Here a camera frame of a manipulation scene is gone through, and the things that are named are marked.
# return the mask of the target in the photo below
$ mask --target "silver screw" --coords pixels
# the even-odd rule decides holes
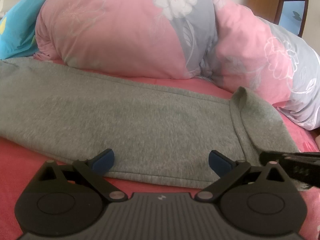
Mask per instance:
[[[112,191],[109,194],[109,197],[112,199],[123,199],[125,197],[125,194],[122,191]]]
[[[197,194],[198,198],[207,200],[213,198],[213,194],[209,191],[201,191]]]

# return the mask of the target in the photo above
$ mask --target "ribbed black surface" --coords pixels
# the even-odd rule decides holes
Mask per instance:
[[[29,234],[20,240],[44,240]],[[108,206],[99,221],[83,232],[59,240],[302,240],[298,235],[250,236],[227,224],[211,204],[188,193],[135,193]]]

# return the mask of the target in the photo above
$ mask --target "blue blanket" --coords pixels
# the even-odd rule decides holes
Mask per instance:
[[[38,51],[36,20],[45,0],[21,0],[0,21],[0,59],[32,56]]]

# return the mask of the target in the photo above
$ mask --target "gray fabric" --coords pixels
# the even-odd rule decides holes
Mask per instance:
[[[307,130],[320,127],[320,57],[300,37],[259,17],[283,44],[292,62],[293,79],[290,99],[279,108],[284,115]]]
[[[154,27],[161,32],[164,26],[161,21],[165,16],[155,18]],[[203,58],[211,48],[212,40],[217,40],[217,29],[212,0],[197,0],[191,13],[182,18],[174,17],[170,20],[171,26],[177,33],[187,62],[187,69],[200,75],[205,71]]]
[[[216,149],[258,165],[262,150],[297,152],[278,112],[245,88],[224,100],[29,58],[0,62],[0,136],[70,163],[106,148],[108,176],[203,188]]]

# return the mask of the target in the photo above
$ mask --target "doorway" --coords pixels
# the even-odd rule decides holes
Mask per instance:
[[[307,19],[309,0],[279,0],[275,24],[302,37]]]

